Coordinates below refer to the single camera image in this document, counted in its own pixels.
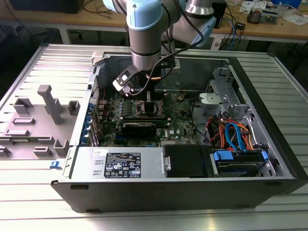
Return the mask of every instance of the black cable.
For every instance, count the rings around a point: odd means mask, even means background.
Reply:
[[[211,141],[208,137],[206,137],[199,129],[197,129],[197,126],[194,124],[193,122],[193,109],[196,105],[196,102],[198,101],[198,98],[194,101],[193,105],[192,105],[192,109],[191,109],[191,123],[192,123],[192,128],[196,130],[196,132],[198,132],[207,142],[210,146],[214,146],[211,144]]]
[[[135,93],[135,94],[132,94],[132,96],[139,95],[141,92],[143,92],[143,91],[146,89],[146,87],[148,86],[149,82],[151,81],[151,78],[152,78],[152,75],[153,75],[153,72],[154,72],[155,68],[156,68],[158,65],[160,65],[165,59],[167,59],[167,58],[169,58],[169,57],[173,57],[173,56],[175,56],[175,55],[177,55],[177,54],[179,54],[179,53],[181,53],[181,52],[183,52],[183,51],[187,51],[188,49],[197,46],[198,44],[200,44],[200,43],[203,42],[203,40],[204,40],[203,34],[202,34],[202,33],[200,32],[200,30],[189,20],[189,18],[188,18],[187,15],[185,14],[185,11],[182,9],[182,7],[181,7],[179,1],[178,1],[178,0],[174,0],[174,1],[175,1],[175,3],[178,5],[178,7],[179,7],[181,13],[183,14],[183,16],[184,16],[184,18],[186,19],[186,21],[188,22],[188,24],[200,35],[201,39],[200,39],[199,41],[195,42],[194,44],[189,45],[189,46],[186,47],[186,48],[180,49],[180,50],[178,50],[178,51],[176,51],[176,52],[174,52],[174,53],[171,53],[171,54],[166,55],[165,57],[161,58],[161,59],[154,65],[153,69],[151,70],[151,73],[150,73],[150,75],[149,75],[149,78],[148,78],[147,82],[145,83],[144,87],[143,87],[139,92],[137,92],[137,93]]]
[[[172,70],[173,70],[173,67],[171,67],[169,69],[169,71],[164,76],[162,76],[160,79],[164,79],[164,78],[168,77],[171,74]]]
[[[171,43],[170,43],[170,36],[169,36],[168,29],[166,30],[166,34],[167,34],[167,41],[168,41],[168,44],[169,44],[169,50],[170,50],[170,53],[172,53],[172,47],[171,47]]]
[[[236,18],[232,15],[231,10],[230,10],[229,7],[228,7],[228,10],[229,10],[230,13],[225,13],[225,14],[231,16],[231,18],[232,18],[232,23],[233,23],[233,25],[234,25],[234,27],[235,27],[235,25],[237,24]],[[225,42],[222,43],[222,46],[219,48],[219,50],[221,50],[224,46],[225,46],[225,48],[227,48],[227,47],[232,43],[232,41],[230,41],[230,42],[228,43],[228,40],[229,40],[229,38],[230,38],[230,36],[231,36],[231,34],[232,34],[232,31],[231,31],[231,33],[229,34],[228,38],[225,40]],[[239,44],[241,43],[241,41],[242,41],[242,35],[243,35],[243,33],[244,33],[244,30],[243,30],[243,31],[240,30],[240,33],[241,33],[240,36],[239,36],[238,38],[236,38],[233,42],[235,42],[235,41],[237,41],[237,40],[240,40],[240,41],[239,41],[239,43],[237,43],[237,44],[234,43],[234,46],[239,45]]]
[[[171,51],[168,49],[168,47],[166,47],[166,45],[164,43],[162,43],[162,47],[165,48],[165,50],[170,54]]]
[[[168,30],[166,31],[166,34],[167,34],[167,41],[168,41],[168,44],[169,44],[169,49],[165,46],[165,44],[162,44],[162,46],[166,49],[166,51],[168,51],[169,54],[171,54],[172,53],[172,48],[171,48],[171,43],[170,43],[170,37],[169,37]],[[168,77],[171,74],[172,70],[173,70],[173,67],[171,67],[169,69],[169,71],[164,76],[161,77],[161,79],[164,79],[164,78]]]
[[[107,10],[107,11],[101,11],[101,10],[99,10],[103,5],[97,7],[97,8],[96,8],[96,11],[90,11],[90,10],[86,9],[86,5],[88,5],[88,4],[89,4],[90,2],[92,2],[92,1],[95,1],[95,0],[89,0],[89,1],[87,1],[85,4],[83,4],[82,8],[83,8],[85,11],[87,11],[87,12],[90,12],[90,13],[97,13],[97,14],[100,14],[100,13],[107,13],[107,12],[110,12],[110,11],[111,11],[111,10]]]
[[[119,1],[118,1],[118,0],[115,0],[115,1],[116,1],[117,5],[120,7],[121,11],[122,11],[125,15],[127,15],[126,11],[123,9],[123,7],[122,7],[121,4],[119,3]]]
[[[8,11],[10,12],[10,14],[15,18],[15,20],[18,21],[20,23],[20,25],[23,26],[30,35],[32,35],[32,33],[28,30],[28,28],[13,14],[13,12],[9,8],[8,3],[6,2],[6,0],[4,0],[4,4],[5,4],[6,8],[8,9]]]

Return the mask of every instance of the blue cable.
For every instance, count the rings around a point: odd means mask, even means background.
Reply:
[[[233,22],[229,19],[229,18],[222,18],[224,20],[227,20],[229,23],[231,23],[232,25],[232,28],[233,28],[233,38],[232,38],[232,41],[231,41],[231,45],[228,47],[228,50],[234,46],[234,39],[235,39],[235,27],[234,27],[234,24]]]
[[[236,146],[231,142],[230,137],[229,137],[229,127],[230,127],[230,126],[234,126],[234,128],[235,128],[235,130],[236,130],[237,140],[238,140],[240,149],[241,149],[242,151],[246,151],[245,146],[244,146],[244,143],[243,143],[243,141],[242,141],[241,131],[240,131],[239,127],[238,127],[236,124],[234,124],[234,123],[228,123],[228,124],[226,125],[225,134],[226,134],[226,140],[227,140],[227,142],[231,145],[231,147],[234,149],[234,151],[237,150]]]

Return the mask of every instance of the power cord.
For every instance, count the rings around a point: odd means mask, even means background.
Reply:
[[[6,0],[4,0],[4,4],[5,4],[6,8],[8,9],[8,11],[10,12],[10,14],[15,18],[15,20],[18,21],[19,24],[20,24],[23,28],[25,28],[26,31],[27,31],[30,35],[32,35],[32,33],[28,30],[28,28],[27,28],[27,27],[15,16],[15,14],[11,11],[11,9],[9,8],[8,3],[6,2]]]
[[[111,12],[111,10],[101,11],[100,8],[103,7],[104,5],[96,6],[96,2],[95,2],[95,1],[96,1],[96,0],[89,0],[89,1],[87,1],[85,4],[83,4],[82,8],[83,8],[85,11],[87,11],[87,12],[90,12],[90,13],[97,13],[97,14],[100,15],[100,16],[104,16],[104,17],[107,17],[107,18],[109,18],[109,19],[112,19],[111,16],[102,14],[102,13],[109,14],[109,13]],[[86,8],[86,6],[87,6],[90,2],[94,2],[96,11],[91,11],[91,10],[88,10],[88,9]]]
[[[132,96],[137,96],[137,95],[139,95],[140,93],[142,93],[142,92],[146,89],[146,87],[148,86],[149,82],[151,81],[151,78],[152,78],[152,75],[153,75],[153,72],[154,72],[155,68],[156,68],[158,65],[160,65],[164,60],[166,60],[166,59],[168,59],[168,58],[170,58],[170,57],[174,57],[175,55],[177,55],[177,54],[179,54],[179,53],[181,53],[181,52],[183,52],[183,51],[187,51],[188,49],[197,46],[198,44],[200,44],[200,43],[203,42],[203,40],[204,40],[203,34],[202,34],[201,31],[189,20],[189,18],[188,18],[187,15],[185,14],[185,11],[182,9],[182,7],[181,7],[179,1],[178,1],[178,0],[174,0],[174,2],[177,4],[178,8],[180,9],[180,11],[181,11],[183,17],[186,19],[186,21],[188,22],[188,24],[200,35],[201,39],[200,39],[199,41],[195,42],[194,44],[189,45],[188,47],[185,47],[185,48],[183,48],[183,49],[180,49],[180,50],[178,50],[178,51],[176,51],[176,52],[174,52],[174,53],[171,53],[171,54],[166,55],[165,57],[161,58],[161,59],[154,65],[153,69],[151,70],[150,75],[149,75],[149,78],[148,78],[148,80],[146,81],[144,87],[143,87],[139,92],[132,94]]]

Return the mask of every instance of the gray plastic peg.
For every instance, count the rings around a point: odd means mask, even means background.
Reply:
[[[38,94],[43,97],[54,123],[59,125],[63,120],[60,115],[59,107],[55,104],[54,98],[51,95],[51,90],[52,88],[50,85],[40,85]]]

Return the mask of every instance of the blue cable on desk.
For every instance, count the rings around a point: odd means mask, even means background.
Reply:
[[[236,124],[234,124],[234,123],[228,123],[228,124],[226,125],[226,128],[225,128],[226,140],[227,140],[228,144],[231,145],[231,147],[234,149],[234,151],[237,150],[236,146],[231,142],[230,137],[229,137],[229,127],[230,127],[230,126],[234,126],[234,128],[235,128],[235,130],[236,130],[237,140],[238,140],[240,149],[241,149],[242,151],[246,151],[245,146],[244,146],[244,143],[243,143],[243,141],[242,141],[241,131],[240,131],[239,127],[238,127]]]

